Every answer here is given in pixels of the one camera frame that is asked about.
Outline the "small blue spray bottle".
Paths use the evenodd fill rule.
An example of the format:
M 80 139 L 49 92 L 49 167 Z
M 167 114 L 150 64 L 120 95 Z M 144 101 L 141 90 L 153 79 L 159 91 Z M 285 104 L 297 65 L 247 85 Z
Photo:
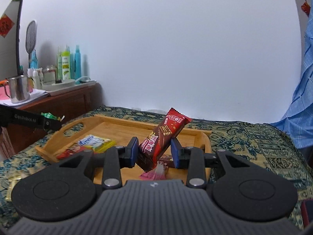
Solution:
M 36 50 L 32 50 L 32 52 L 29 54 L 29 67 L 31 69 L 37 69 L 38 68 L 38 60 L 37 60 L 37 54 Z

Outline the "electric fly swatter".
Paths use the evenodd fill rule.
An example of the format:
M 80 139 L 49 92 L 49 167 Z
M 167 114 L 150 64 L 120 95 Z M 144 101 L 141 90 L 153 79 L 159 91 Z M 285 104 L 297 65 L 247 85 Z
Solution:
M 32 20 L 28 26 L 25 35 L 25 50 L 28 54 L 31 54 L 35 49 L 37 41 L 37 22 Z

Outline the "yellow white biscuit packet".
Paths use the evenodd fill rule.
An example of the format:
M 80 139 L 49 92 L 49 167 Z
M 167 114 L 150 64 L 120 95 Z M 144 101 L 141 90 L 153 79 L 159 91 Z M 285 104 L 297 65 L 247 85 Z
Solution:
M 98 137 L 95 135 L 87 135 L 77 143 L 79 146 L 93 150 L 95 153 L 104 153 L 106 150 L 116 145 L 116 142 L 113 139 Z

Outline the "teal spray bottle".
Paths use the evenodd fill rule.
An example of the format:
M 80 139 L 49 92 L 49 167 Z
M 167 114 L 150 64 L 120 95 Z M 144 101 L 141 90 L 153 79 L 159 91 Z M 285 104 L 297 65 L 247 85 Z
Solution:
M 76 45 L 75 54 L 74 54 L 74 74 L 75 79 L 81 77 L 81 53 L 80 46 Z

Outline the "gold foil snack packet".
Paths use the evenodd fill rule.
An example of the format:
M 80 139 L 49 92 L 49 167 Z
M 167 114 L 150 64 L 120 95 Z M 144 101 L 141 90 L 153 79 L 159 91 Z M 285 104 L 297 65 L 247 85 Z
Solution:
M 23 178 L 26 178 L 28 175 L 24 172 L 17 172 L 17 173 L 14 173 L 12 175 L 9 176 L 8 178 L 8 181 L 9 181 L 9 187 L 7 189 L 7 193 L 6 193 L 6 197 L 5 197 L 5 200 L 8 201 L 8 202 L 11 202 L 12 199 L 11 199 L 11 194 L 12 194 L 12 191 L 15 187 L 15 185 Z

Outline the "dark wooden cabinet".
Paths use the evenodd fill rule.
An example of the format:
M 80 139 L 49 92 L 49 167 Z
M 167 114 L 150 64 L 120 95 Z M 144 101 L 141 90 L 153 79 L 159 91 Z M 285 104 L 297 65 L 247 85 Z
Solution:
M 93 86 L 83 87 L 58 96 L 40 98 L 39 100 L 18 107 L 18 109 L 36 114 L 50 112 L 55 116 L 64 117 L 62 123 L 67 123 L 100 107 L 102 104 L 102 88 L 99 83 L 96 83 Z M 8 128 L 3 129 L 4 138 L 1 141 L 1 160 L 19 153 L 45 135 L 47 133 L 41 129 L 9 125 Z

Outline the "stainless steel mug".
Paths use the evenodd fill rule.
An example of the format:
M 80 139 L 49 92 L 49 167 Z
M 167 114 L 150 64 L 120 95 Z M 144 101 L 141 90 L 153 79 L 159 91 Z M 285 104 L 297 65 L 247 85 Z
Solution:
M 21 103 L 30 99 L 28 77 L 25 75 L 19 75 L 9 78 L 5 81 L 4 86 L 9 88 L 9 94 L 5 89 L 5 94 L 10 98 L 11 102 Z

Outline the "dark red chocolate bar packet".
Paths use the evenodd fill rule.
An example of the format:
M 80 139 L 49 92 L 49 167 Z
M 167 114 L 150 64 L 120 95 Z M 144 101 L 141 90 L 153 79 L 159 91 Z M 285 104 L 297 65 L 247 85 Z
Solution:
M 171 108 L 163 121 L 139 145 L 137 165 L 145 172 L 154 169 L 157 161 L 170 146 L 172 138 L 192 121 L 191 118 Z

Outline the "patterned green gold tablecloth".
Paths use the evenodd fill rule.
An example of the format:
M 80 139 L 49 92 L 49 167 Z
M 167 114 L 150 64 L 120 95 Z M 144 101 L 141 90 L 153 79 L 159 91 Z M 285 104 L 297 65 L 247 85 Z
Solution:
M 292 181 L 298 190 L 299 203 L 312 198 L 312 169 L 291 139 L 268 124 L 241 121 L 193 120 L 190 128 L 208 129 L 212 149 L 225 149 Z M 33 174 L 48 165 L 36 154 L 35 146 L 43 146 L 45 136 L 21 153 L 1 162 L 1 227 L 10 228 L 19 219 L 12 204 L 5 200 L 9 176 L 24 172 Z

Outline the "red paper wall decoration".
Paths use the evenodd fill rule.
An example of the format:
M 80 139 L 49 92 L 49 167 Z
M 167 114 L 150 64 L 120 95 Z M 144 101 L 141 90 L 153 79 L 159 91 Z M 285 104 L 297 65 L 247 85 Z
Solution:
M 0 36 L 5 38 L 15 23 L 6 15 L 3 14 L 0 19 Z

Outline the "red label clear cracker packet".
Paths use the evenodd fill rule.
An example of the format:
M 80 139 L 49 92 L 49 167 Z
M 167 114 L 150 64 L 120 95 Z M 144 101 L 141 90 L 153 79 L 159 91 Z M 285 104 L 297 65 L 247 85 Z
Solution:
M 56 158 L 58 160 L 63 160 L 65 158 L 70 157 L 71 155 L 74 155 L 78 152 L 82 152 L 84 150 L 87 150 L 87 148 L 84 146 L 80 146 L 78 143 L 74 143 L 70 147 L 68 147 L 64 152 L 58 154 L 58 156 L 56 156 Z

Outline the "small dark red candy packet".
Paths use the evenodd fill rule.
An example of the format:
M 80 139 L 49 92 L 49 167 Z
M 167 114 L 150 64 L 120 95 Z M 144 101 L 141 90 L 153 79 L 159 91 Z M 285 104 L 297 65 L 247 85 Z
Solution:
M 161 156 L 161 158 L 159 158 L 157 163 L 164 165 L 165 167 L 168 167 L 168 168 L 175 168 L 174 160 L 173 160 L 172 156 L 168 155 L 168 154 L 163 154 Z

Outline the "pink clear snack packet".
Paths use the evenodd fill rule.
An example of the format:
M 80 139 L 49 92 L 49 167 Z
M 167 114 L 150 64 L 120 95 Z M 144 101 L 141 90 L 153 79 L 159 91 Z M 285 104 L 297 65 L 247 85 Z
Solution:
M 140 175 L 141 180 L 166 180 L 166 174 L 168 172 L 168 167 L 161 163 L 158 163 L 156 168 L 149 171 L 144 172 Z

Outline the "green peas snack packet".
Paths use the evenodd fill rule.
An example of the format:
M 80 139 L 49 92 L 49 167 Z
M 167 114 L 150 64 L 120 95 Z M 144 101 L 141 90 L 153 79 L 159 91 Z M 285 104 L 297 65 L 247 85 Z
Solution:
M 50 112 L 42 112 L 41 115 L 44 116 L 45 118 L 58 120 L 58 121 L 63 121 L 63 119 L 65 118 L 64 115 L 62 117 L 58 117 L 58 116 L 51 114 Z

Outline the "blue plaid shirt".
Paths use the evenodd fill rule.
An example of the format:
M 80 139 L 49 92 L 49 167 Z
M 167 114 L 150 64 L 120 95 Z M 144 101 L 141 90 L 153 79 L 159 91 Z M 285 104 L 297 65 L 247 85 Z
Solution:
M 305 32 L 301 79 L 288 110 L 280 121 L 271 125 L 288 134 L 296 148 L 312 146 L 312 12 Z

